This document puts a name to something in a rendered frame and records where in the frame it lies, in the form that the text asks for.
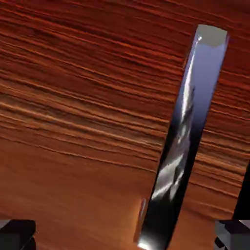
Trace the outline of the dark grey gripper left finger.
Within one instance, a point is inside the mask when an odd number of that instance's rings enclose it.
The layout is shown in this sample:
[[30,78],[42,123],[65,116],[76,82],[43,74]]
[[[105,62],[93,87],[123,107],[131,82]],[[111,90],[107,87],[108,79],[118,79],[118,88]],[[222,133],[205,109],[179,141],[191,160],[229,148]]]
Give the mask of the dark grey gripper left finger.
[[0,220],[0,250],[36,250],[35,232],[34,220]]

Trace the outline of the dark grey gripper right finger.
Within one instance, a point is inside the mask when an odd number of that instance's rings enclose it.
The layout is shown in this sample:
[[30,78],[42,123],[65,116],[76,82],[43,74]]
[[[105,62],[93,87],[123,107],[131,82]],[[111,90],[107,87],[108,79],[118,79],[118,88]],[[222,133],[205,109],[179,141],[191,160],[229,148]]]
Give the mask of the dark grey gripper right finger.
[[215,221],[214,250],[250,250],[250,220]]

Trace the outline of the red-brown wooden cabinet door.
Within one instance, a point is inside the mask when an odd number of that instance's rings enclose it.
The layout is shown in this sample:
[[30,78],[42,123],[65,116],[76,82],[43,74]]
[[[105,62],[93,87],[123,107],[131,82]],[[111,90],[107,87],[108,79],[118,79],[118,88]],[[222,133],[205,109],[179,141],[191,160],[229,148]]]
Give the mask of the red-brown wooden cabinet door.
[[250,0],[0,0],[0,219],[37,250],[141,250],[200,23],[230,41],[169,250],[213,250],[250,161]]

